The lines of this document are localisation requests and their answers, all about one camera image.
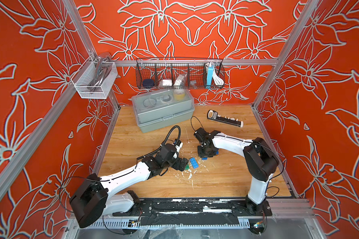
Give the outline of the light blue long lego brick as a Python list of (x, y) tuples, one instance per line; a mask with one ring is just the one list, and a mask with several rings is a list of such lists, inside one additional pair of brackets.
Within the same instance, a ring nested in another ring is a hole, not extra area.
[(199, 167), (199, 165), (198, 165), (198, 163), (197, 163), (197, 161), (196, 161), (196, 159), (195, 159), (194, 157), (190, 158), (190, 159), (189, 159), (189, 162), (190, 162), (191, 166), (192, 166), (194, 169), (196, 169), (196, 168)]

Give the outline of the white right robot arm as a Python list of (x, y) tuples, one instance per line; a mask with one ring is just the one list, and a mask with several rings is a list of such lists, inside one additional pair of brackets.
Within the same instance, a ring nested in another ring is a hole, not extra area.
[(252, 177), (244, 209), (249, 215), (263, 211), (268, 184), (279, 165), (279, 160), (266, 141), (260, 137), (254, 140), (237, 138), (217, 130), (209, 133), (202, 127), (194, 132), (194, 137), (199, 142), (197, 152), (201, 158), (214, 157), (220, 149), (244, 157)]

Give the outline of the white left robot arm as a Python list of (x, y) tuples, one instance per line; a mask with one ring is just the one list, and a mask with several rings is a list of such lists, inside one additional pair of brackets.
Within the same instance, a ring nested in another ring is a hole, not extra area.
[(170, 168), (184, 171), (188, 159), (179, 156), (182, 145), (180, 140), (173, 144), (167, 143), (157, 153), (143, 156), (135, 166), (103, 177), (93, 173), (84, 178), (69, 200), (79, 227), (87, 228), (105, 215), (126, 213), (138, 207), (140, 199), (134, 191), (118, 194), (120, 191), (153, 177), (163, 176)]

